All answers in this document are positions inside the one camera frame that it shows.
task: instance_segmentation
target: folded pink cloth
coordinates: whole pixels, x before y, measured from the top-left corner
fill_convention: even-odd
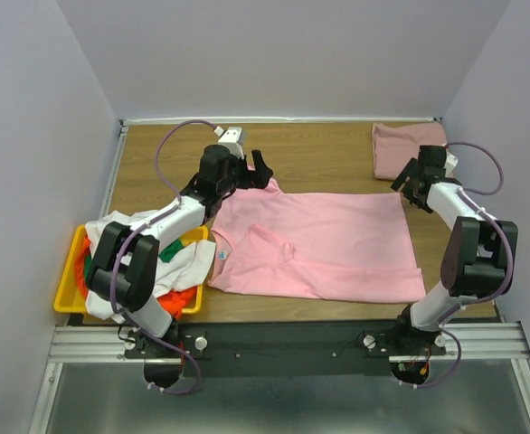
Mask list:
[[[420,145],[445,145],[446,133],[438,122],[392,128],[372,126],[374,174],[379,179],[395,179],[411,158],[418,157]]]
[[[238,190],[213,223],[226,292],[373,303],[424,297],[400,196]]]

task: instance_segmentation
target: wooden tabletop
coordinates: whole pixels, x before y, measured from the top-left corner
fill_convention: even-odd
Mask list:
[[[392,126],[403,124],[391,123]],[[390,182],[373,175],[371,123],[243,124],[245,152],[260,149],[286,193],[389,193]],[[110,210],[132,214],[159,209],[174,199],[158,179],[153,158],[171,126],[130,126]],[[215,143],[210,128],[187,126],[166,143],[160,156],[163,174],[182,189],[198,171],[205,146]],[[440,261],[450,230],[436,214],[403,205],[426,290],[440,278]],[[200,314],[184,321],[296,321],[395,318],[403,305],[367,304],[289,297],[226,294],[205,287]],[[462,316],[495,316],[489,304],[469,307]]]

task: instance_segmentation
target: white wall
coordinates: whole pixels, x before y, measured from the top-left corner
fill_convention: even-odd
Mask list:
[[[509,0],[58,0],[121,118],[441,116]]]
[[[27,432],[77,224],[118,122],[53,0],[0,1],[0,433]]]
[[[499,300],[509,320],[522,320],[530,342],[530,0],[513,0],[445,115],[450,140],[493,150],[506,181],[497,196],[480,199],[519,229],[514,285]],[[459,154],[464,184],[491,186],[497,176],[476,152]]]

